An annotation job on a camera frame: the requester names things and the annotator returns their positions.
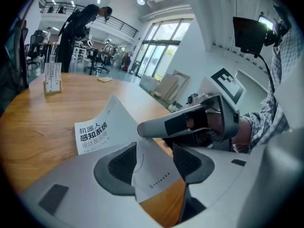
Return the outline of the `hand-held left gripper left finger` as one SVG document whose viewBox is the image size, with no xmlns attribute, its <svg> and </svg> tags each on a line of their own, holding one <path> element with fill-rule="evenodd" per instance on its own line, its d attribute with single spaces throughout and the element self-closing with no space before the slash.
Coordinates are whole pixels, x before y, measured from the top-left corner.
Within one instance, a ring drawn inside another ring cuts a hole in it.
<svg viewBox="0 0 304 228">
<path fill-rule="evenodd" d="M 131 185 L 135 142 L 78 155 L 53 168 L 22 194 L 44 228 L 157 228 Z"/>
</svg>

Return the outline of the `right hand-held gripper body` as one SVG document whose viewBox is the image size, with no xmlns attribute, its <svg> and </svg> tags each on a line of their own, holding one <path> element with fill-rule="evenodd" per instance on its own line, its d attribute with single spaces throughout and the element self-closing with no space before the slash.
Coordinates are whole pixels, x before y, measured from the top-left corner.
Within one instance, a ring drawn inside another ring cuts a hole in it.
<svg viewBox="0 0 304 228">
<path fill-rule="evenodd" d="M 245 94 L 246 89 L 240 81 L 223 68 L 211 76 L 205 76 L 199 91 L 189 96 L 189 106 L 201 104 L 207 112 L 221 114 L 221 134 L 209 132 L 213 142 L 210 148 L 233 151 L 231 141 L 239 130 L 239 107 Z"/>
</svg>

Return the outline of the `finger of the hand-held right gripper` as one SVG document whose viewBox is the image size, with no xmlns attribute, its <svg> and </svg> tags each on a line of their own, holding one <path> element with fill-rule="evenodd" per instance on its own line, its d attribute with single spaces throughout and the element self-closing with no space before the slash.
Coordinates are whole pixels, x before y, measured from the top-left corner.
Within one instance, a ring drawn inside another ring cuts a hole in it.
<svg viewBox="0 0 304 228">
<path fill-rule="evenodd" d="M 222 96 L 199 95 L 185 108 L 138 124 L 137 132 L 143 138 L 173 138 L 210 130 L 207 111 L 220 112 Z"/>
<path fill-rule="evenodd" d="M 181 147 L 208 147 L 213 143 L 213 135 L 214 131 L 198 131 L 187 135 L 162 138 L 162 140 L 169 148 L 173 148 L 174 144 Z"/>
</svg>

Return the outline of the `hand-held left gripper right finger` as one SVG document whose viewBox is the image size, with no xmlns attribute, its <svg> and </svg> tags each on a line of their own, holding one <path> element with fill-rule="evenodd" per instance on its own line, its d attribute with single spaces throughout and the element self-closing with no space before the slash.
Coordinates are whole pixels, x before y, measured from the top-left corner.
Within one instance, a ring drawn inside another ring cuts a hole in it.
<svg viewBox="0 0 304 228">
<path fill-rule="evenodd" d="M 297 220 L 300 129 L 250 154 L 175 144 L 173 161 L 186 184 L 180 228 L 272 228 Z"/>
</svg>

